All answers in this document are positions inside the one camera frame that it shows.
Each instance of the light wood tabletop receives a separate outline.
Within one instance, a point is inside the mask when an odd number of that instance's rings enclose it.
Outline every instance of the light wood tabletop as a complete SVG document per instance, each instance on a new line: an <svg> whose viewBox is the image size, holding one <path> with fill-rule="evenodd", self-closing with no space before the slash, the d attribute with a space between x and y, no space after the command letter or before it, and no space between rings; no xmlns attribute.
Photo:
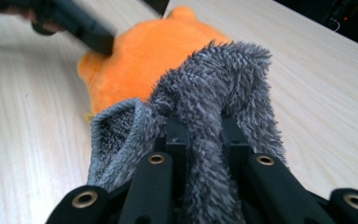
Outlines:
<svg viewBox="0 0 358 224"><path fill-rule="evenodd" d="M82 0L123 33L155 15L136 0ZM273 55L268 83L291 171L325 198L358 189L358 44L270 0L172 0L233 40ZM67 33L34 33L0 15L0 223L43 223L90 164L87 88L76 64L88 49Z"/></svg>

